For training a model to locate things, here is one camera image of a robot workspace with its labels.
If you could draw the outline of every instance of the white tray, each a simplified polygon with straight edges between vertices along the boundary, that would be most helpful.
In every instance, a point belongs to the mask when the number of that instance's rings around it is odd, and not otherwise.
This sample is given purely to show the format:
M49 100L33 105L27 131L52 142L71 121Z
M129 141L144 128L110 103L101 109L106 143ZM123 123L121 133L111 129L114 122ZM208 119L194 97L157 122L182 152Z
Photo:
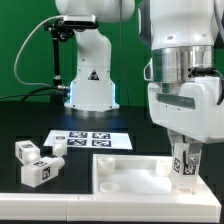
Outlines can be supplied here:
M2 193L0 219L219 222L221 205L200 177L194 194L172 189L171 157L105 156L93 157L92 195Z

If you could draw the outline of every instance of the metal cylinder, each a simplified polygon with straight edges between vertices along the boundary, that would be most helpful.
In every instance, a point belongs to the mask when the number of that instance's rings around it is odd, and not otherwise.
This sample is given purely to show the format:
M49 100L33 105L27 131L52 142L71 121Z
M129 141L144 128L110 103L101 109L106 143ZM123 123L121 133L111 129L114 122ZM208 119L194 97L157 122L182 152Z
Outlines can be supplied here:
M213 67L212 46L187 46L152 51L154 82L175 84L194 81L189 69Z

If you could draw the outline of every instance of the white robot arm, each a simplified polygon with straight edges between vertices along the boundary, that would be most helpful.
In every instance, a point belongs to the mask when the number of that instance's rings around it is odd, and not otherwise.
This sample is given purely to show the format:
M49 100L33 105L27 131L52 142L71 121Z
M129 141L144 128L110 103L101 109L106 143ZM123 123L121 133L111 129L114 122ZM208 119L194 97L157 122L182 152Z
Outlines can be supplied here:
M134 0L56 0L56 6L64 15L65 24L83 25L83 29L74 28L78 46L77 74L65 106L82 115L104 116L119 107L115 103L115 85L110 79L111 44L88 25L129 19L135 8Z
M149 107L153 122L168 129L174 185L193 188L202 143L224 141L223 81L213 76L215 16L223 7L222 0L145 0L139 10L142 22L151 21L144 24L152 34Z

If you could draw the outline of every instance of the white cube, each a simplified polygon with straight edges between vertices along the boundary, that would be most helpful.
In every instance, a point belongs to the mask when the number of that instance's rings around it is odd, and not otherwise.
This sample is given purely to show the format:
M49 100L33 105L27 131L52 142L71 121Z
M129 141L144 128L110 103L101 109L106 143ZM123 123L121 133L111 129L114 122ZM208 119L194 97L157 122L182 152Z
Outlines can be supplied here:
M54 136L52 154L57 157L67 155L67 139L65 135Z
M64 166L64 159L44 157L41 160L22 166L21 182L30 187L37 187L58 176L58 171Z
M40 149L31 141L16 142L15 155L23 165L27 165L40 159Z

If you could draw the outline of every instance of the green backdrop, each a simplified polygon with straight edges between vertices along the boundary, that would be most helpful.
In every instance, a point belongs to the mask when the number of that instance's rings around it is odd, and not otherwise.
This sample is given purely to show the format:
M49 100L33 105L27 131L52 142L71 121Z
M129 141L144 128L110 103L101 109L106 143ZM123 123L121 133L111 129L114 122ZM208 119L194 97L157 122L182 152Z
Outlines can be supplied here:
M37 87L24 86L14 77L13 67L16 55L26 37L41 21L58 15L54 0L1 0L0 20L0 96L26 94ZM124 23L123 49L127 83L132 106L147 106L147 83L143 69L150 58L150 49L138 38L138 15ZM120 58L119 24L100 24L99 30L112 43L111 79L117 84L117 101L127 105L127 95L122 76ZM60 45L61 73L65 84L76 74L75 38ZM223 50L215 51L215 63L223 71ZM25 48L18 66L19 77L26 82L52 84L53 51L51 35L39 29ZM47 101L47 97L31 98L32 101Z

